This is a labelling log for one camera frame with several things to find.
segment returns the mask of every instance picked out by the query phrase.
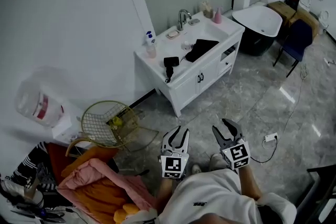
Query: cardboard box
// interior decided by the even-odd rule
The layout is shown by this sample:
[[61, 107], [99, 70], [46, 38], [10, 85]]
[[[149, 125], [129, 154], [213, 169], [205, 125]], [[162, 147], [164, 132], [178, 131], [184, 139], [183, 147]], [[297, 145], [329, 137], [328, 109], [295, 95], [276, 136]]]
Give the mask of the cardboard box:
[[295, 10], [290, 6], [281, 1], [276, 1], [273, 3], [269, 3], [268, 7], [273, 9], [276, 13], [278, 13], [282, 18], [282, 27], [288, 24], [288, 21], [295, 14]]

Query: faucet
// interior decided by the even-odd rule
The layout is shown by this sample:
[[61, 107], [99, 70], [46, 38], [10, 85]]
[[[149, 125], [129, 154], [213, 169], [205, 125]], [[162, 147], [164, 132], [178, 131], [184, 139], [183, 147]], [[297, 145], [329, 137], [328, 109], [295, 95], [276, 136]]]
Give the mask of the faucet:
[[185, 13], [189, 16], [189, 19], [191, 19], [191, 14], [186, 9], [180, 9], [179, 11], [179, 21], [177, 22], [177, 29], [179, 31], [183, 30], [183, 25], [186, 23], [186, 16], [184, 15], [184, 20], [182, 20], [181, 15], [182, 13]]

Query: soap bottle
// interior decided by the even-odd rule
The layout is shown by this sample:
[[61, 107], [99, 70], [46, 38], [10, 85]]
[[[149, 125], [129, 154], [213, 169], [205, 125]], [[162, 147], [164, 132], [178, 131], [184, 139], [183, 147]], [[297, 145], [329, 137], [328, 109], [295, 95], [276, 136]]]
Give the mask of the soap bottle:
[[146, 37], [146, 51], [149, 55], [150, 58], [155, 58], [156, 57], [156, 41], [155, 38], [153, 38], [152, 32], [148, 31], [146, 33], [147, 37]]
[[215, 14], [215, 17], [214, 17], [214, 23], [216, 24], [220, 24], [222, 22], [222, 14], [220, 11], [221, 11], [221, 8], [218, 8]]

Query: black bathtub base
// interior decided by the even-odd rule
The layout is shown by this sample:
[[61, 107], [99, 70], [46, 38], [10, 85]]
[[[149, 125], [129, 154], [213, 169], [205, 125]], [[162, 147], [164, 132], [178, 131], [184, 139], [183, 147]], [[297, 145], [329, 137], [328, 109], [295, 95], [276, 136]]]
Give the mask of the black bathtub base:
[[263, 55], [273, 44], [274, 39], [275, 37], [267, 37], [245, 27], [239, 51], [253, 56]]

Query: towel on sink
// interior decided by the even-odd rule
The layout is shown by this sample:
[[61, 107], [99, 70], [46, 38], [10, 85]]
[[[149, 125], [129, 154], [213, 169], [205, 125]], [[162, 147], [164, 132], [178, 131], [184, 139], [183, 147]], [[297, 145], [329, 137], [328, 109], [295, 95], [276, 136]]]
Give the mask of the towel on sink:
[[189, 62], [196, 61], [203, 54], [215, 47], [219, 42], [214, 40], [198, 39], [192, 49], [185, 56], [185, 59]]

